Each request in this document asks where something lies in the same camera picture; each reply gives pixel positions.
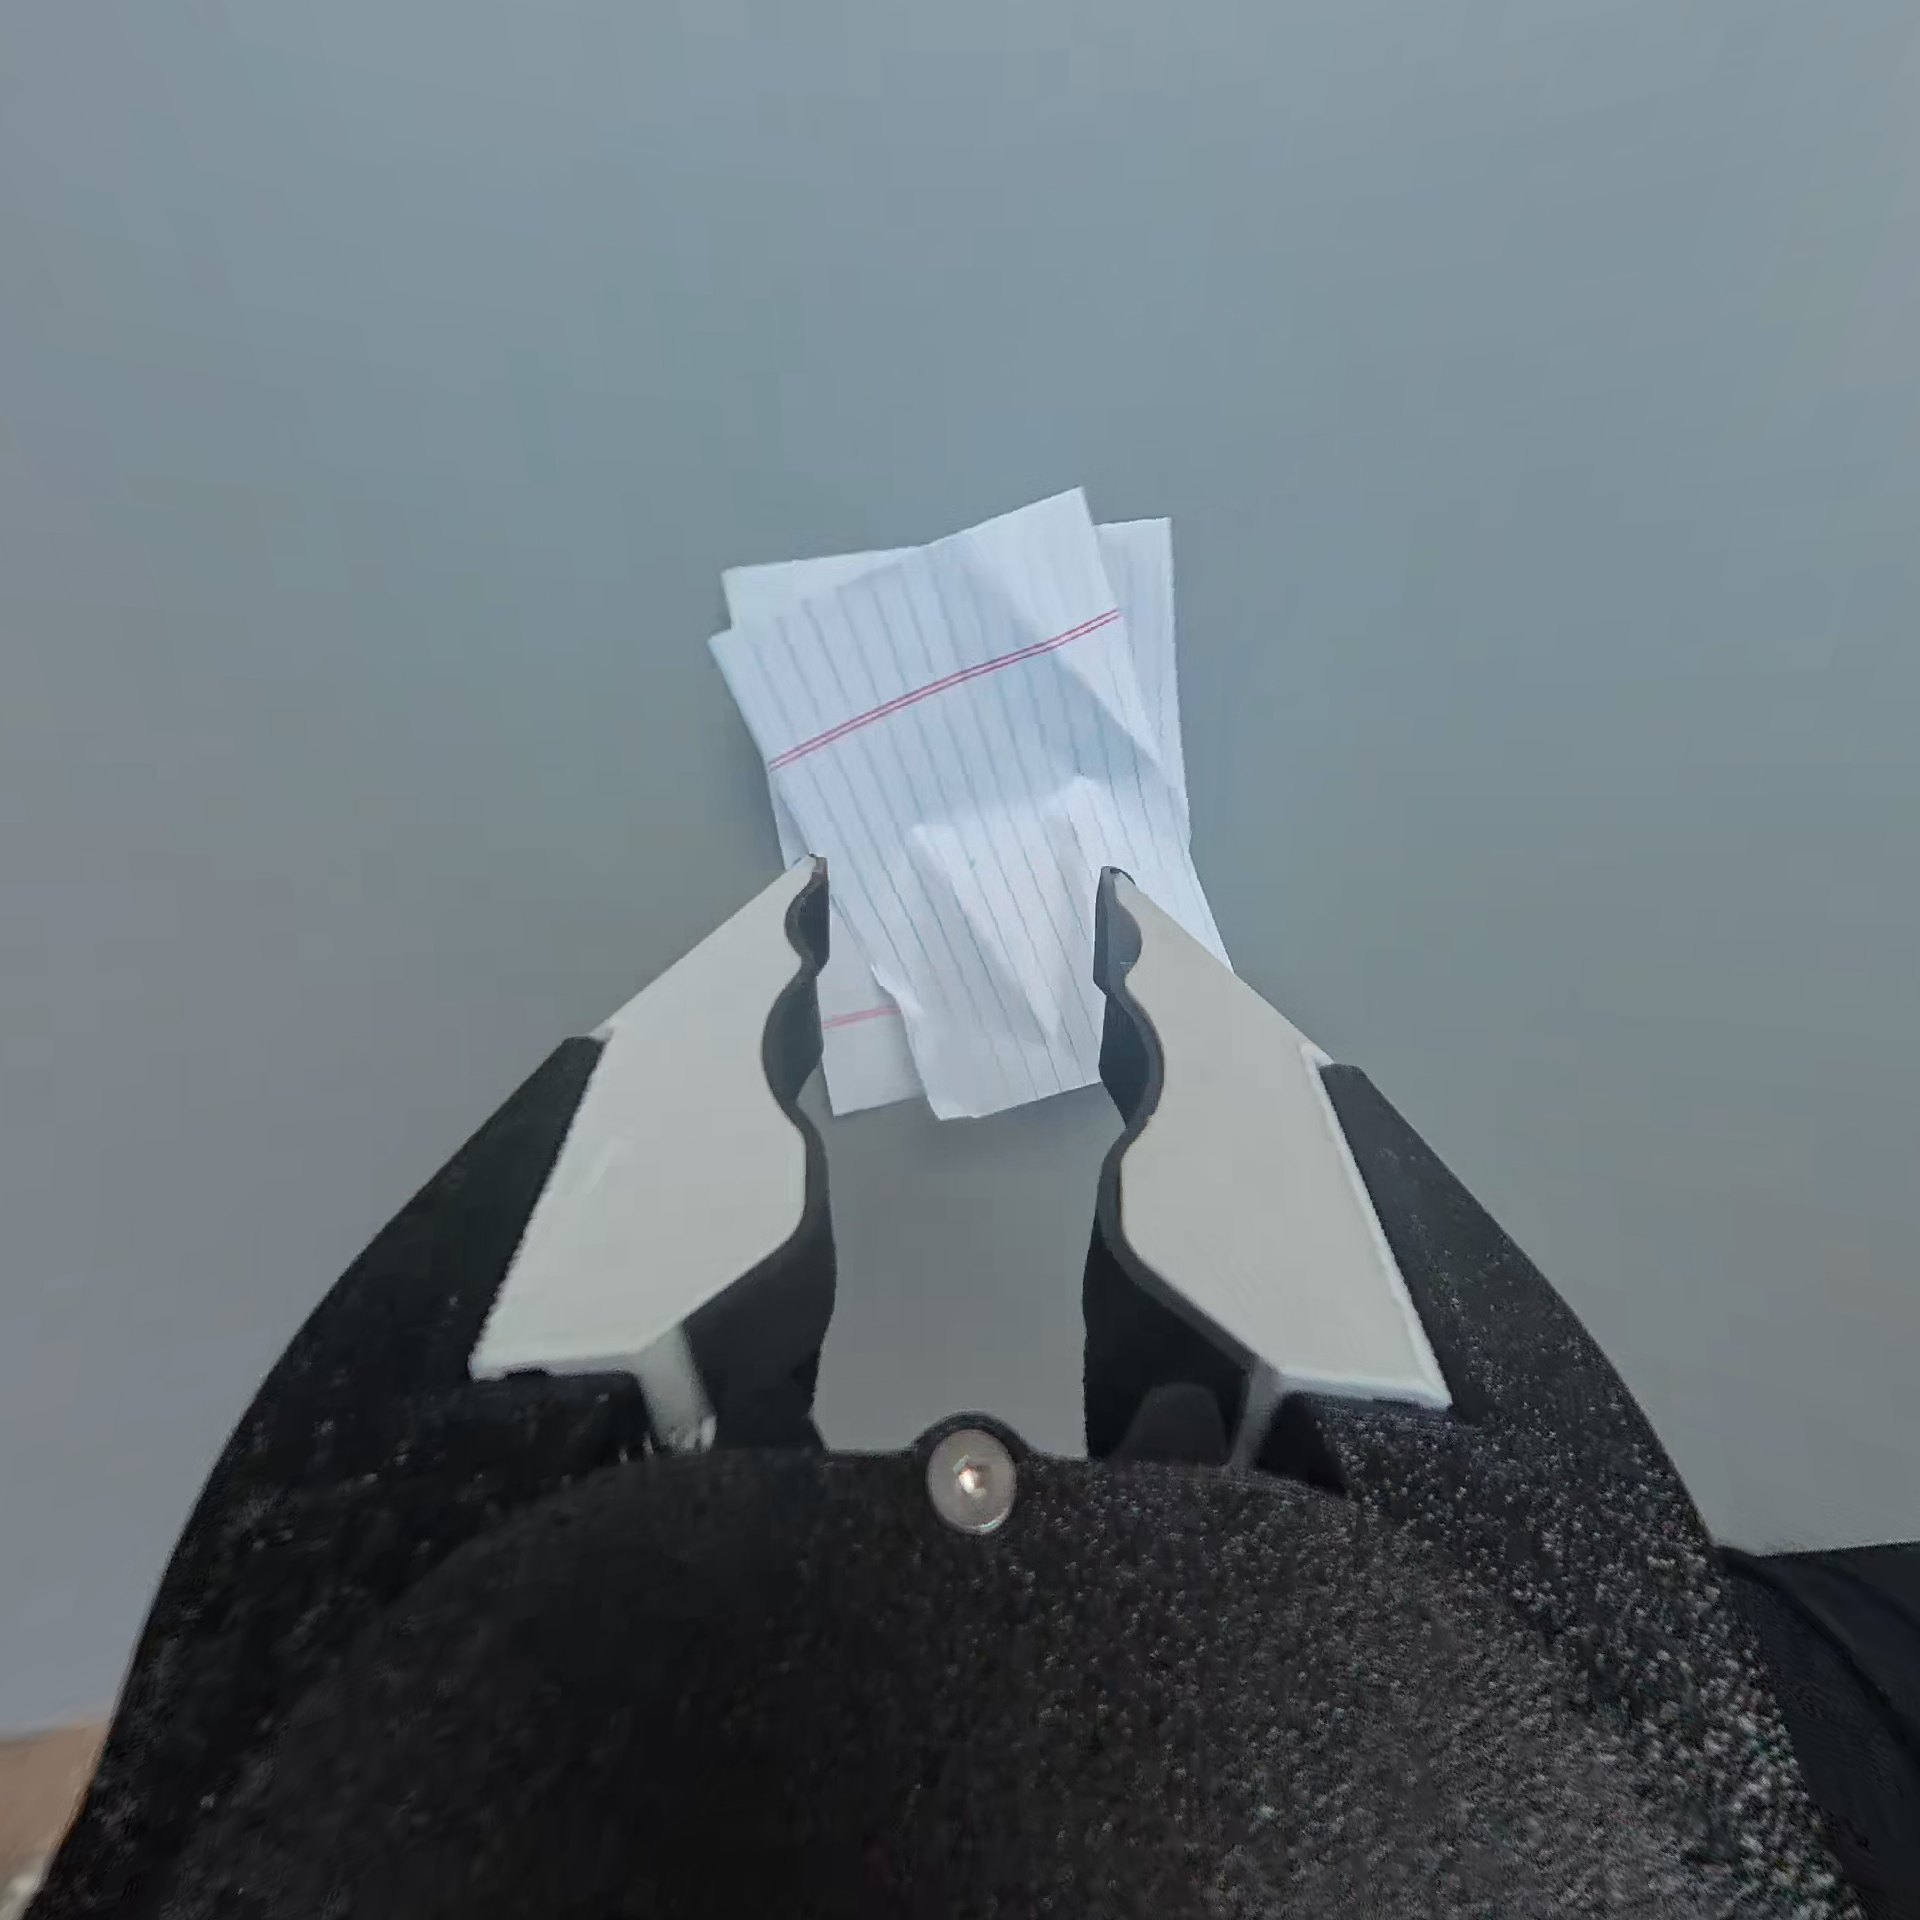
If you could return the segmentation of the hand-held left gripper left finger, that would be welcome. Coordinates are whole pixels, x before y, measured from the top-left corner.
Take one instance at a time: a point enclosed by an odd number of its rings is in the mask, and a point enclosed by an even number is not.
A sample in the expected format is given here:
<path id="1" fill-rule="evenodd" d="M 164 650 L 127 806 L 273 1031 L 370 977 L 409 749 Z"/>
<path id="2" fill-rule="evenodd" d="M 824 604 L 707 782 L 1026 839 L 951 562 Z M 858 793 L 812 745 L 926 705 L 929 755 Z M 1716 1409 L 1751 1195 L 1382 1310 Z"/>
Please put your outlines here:
<path id="1" fill-rule="evenodd" d="M 829 864 L 803 854 L 587 1039 L 581 1100 L 467 1357 L 638 1381 L 675 1452 L 809 1433 L 837 1294 L 824 1137 Z"/>

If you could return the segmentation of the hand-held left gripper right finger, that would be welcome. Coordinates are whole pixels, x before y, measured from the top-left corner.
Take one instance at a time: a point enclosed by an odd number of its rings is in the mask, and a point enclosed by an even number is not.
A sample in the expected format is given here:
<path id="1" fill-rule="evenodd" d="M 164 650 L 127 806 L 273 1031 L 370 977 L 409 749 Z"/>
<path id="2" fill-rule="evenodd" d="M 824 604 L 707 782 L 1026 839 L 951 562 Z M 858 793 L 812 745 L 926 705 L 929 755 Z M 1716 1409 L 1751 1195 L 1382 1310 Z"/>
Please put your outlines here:
<path id="1" fill-rule="evenodd" d="M 1098 1077 L 1120 1132 L 1087 1253 L 1087 1452 L 1191 1409 L 1274 1460 L 1296 1400 L 1453 1409 L 1335 1113 L 1332 1057 L 1123 868 L 1094 899 Z"/>

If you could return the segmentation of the white lined paper sheet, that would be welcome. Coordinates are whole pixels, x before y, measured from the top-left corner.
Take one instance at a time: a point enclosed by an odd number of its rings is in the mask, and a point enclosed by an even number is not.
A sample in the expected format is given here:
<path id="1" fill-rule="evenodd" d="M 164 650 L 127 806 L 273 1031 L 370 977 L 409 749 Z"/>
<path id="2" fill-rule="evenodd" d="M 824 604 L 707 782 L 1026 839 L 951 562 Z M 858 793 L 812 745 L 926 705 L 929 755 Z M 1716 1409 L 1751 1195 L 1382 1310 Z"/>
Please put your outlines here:
<path id="1" fill-rule="evenodd" d="M 1173 905 L 1098 526 L 1069 489 L 716 633 L 754 672 L 776 789 L 841 868 L 940 1120 L 1090 1086 L 1098 877 Z"/>

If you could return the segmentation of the grey desk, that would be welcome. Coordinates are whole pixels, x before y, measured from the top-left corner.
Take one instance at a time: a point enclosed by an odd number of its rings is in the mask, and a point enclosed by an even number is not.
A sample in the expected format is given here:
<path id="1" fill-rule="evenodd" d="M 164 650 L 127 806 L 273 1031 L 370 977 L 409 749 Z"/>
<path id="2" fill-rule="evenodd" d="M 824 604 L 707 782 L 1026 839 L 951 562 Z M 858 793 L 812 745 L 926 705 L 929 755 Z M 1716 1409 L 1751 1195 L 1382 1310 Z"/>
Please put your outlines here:
<path id="1" fill-rule="evenodd" d="M 1069 486 L 1236 974 L 1915 1539 L 1915 2 L 2 2 L 7 1731 L 776 870 L 723 567 Z"/>

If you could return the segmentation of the cut lined paper piece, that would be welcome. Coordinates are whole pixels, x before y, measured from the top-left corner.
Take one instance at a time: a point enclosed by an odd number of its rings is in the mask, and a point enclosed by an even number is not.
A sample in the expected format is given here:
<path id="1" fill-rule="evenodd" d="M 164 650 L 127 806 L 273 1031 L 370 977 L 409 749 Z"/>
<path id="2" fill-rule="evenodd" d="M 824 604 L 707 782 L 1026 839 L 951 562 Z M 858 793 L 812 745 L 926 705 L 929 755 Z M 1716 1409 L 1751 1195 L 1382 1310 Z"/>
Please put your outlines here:
<path id="1" fill-rule="evenodd" d="M 1188 764 L 1183 741 L 1183 687 L 1176 646 L 1173 519 L 1120 519 L 1098 526 L 1099 562 L 1125 628 L 1125 655 L 1141 681 L 1143 842 L 1148 868 L 1173 877 L 1167 906 L 1217 963 L 1230 963 L 1191 854 Z"/>
<path id="2" fill-rule="evenodd" d="M 730 628 L 754 628 L 762 619 L 785 617 L 798 604 L 833 593 L 846 581 L 892 563 L 904 548 L 846 550 L 799 562 L 754 562 L 730 563 L 723 570 L 723 593 Z"/>
<path id="3" fill-rule="evenodd" d="M 707 650 L 716 653 L 730 702 L 762 756 L 785 860 L 798 864 L 803 854 L 818 854 L 825 860 L 829 956 L 818 965 L 817 992 L 829 1113 L 853 1116 L 897 1100 L 917 1100 L 923 1098 L 923 1086 L 904 1036 L 900 1006 L 878 985 L 878 977 L 841 914 L 841 868 L 829 860 L 829 852 L 812 846 L 809 830 L 799 823 L 770 772 L 770 746 L 762 741 L 763 724 L 756 711 L 763 699 L 756 699 L 754 672 L 730 662 L 739 653 L 730 641 L 716 636 Z"/>

